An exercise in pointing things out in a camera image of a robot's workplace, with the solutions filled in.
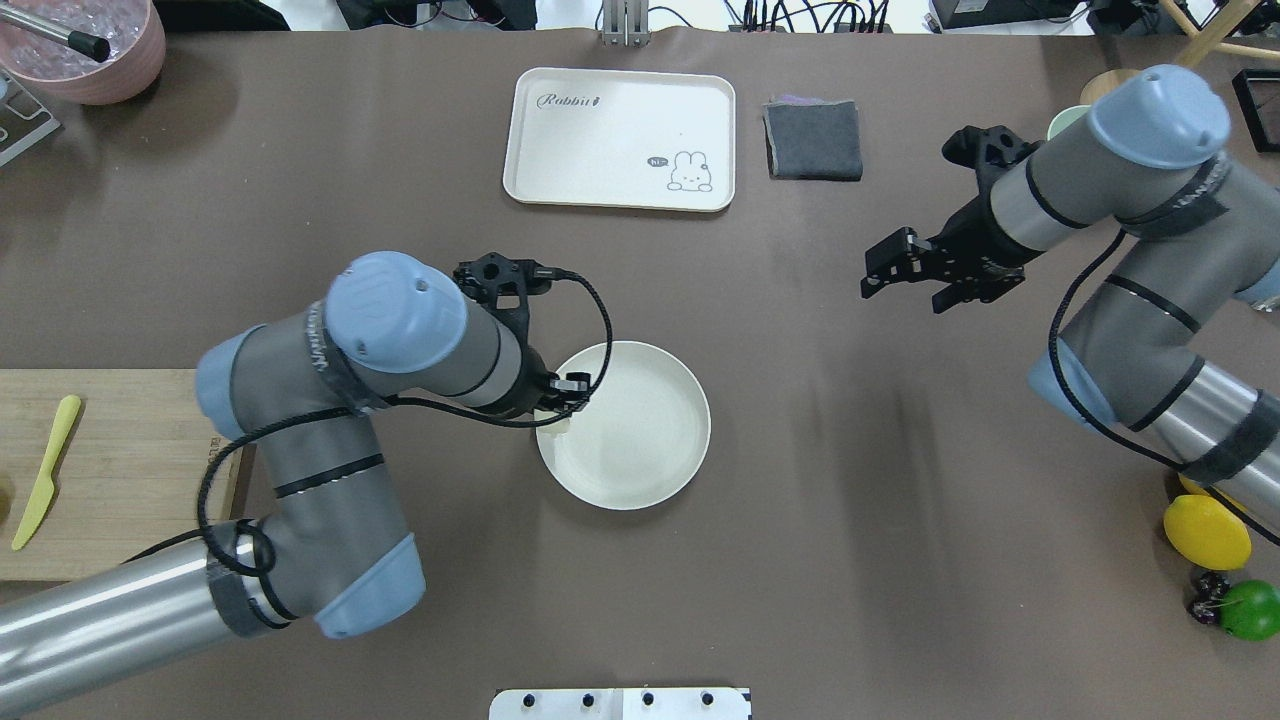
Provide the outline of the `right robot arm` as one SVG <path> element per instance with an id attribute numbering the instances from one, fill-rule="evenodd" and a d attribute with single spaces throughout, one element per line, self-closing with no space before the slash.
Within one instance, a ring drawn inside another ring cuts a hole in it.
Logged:
<path id="1" fill-rule="evenodd" d="M 863 297 L 937 281 L 934 313 L 991 304 L 1071 233 L 1111 219 L 1093 273 L 1133 245 L 1073 319 L 1073 282 L 1029 384 L 1076 423 L 1164 464 L 1277 541 L 1277 397 L 1190 347 L 1235 299 L 1277 306 L 1277 188 L 1226 150 L 1228 106 L 1179 65 L 1138 72 L 1043 142 L 966 126 L 943 143 L 975 197 L 928 238 L 867 251 Z"/>

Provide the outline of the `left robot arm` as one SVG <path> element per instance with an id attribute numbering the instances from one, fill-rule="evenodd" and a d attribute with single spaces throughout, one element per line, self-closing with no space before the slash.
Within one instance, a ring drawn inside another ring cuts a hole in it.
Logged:
<path id="1" fill-rule="evenodd" d="M 355 259 L 326 295 L 207 351 L 195 391 L 227 445 L 196 528 L 3 609 L 3 716 L 311 618 L 351 638 L 425 591 L 372 427 L 430 407 L 494 427 L 572 416 L 602 374 L 557 375 L 529 345 L 527 300 L 582 275 L 490 252 L 445 274 L 403 252 Z"/>

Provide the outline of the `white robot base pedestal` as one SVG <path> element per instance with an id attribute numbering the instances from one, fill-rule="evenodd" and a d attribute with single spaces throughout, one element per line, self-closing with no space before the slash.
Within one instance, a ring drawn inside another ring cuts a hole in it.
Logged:
<path id="1" fill-rule="evenodd" d="M 507 689 L 489 719 L 751 719 L 749 689 L 716 685 Z"/>

